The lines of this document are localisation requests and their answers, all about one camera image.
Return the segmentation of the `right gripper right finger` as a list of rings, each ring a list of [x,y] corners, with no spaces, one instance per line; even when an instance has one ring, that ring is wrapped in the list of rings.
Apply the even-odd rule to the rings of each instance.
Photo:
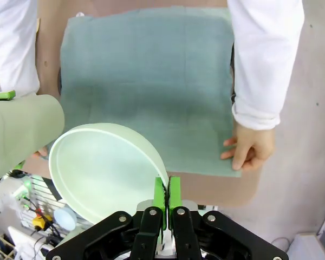
[[[179,177],[169,179],[169,221],[177,259],[288,259],[287,253],[220,213],[182,204]]]

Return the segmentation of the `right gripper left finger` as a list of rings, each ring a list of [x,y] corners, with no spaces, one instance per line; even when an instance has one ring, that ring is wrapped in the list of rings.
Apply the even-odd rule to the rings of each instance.
[[[135,215],[117,211],[49,251],[46,259],[154,259],[159,235],[166,227],[165,186],[157,177],[151,205]]]

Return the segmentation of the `person's left hand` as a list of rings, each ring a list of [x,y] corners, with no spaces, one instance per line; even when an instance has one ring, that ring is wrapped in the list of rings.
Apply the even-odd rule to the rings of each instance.
[[[223,142],[228,149],[220,158],[232,160],[235,171],[254,171],[261,168],[275,150],[275,129],[253,130],[233,122],[233,135]]]

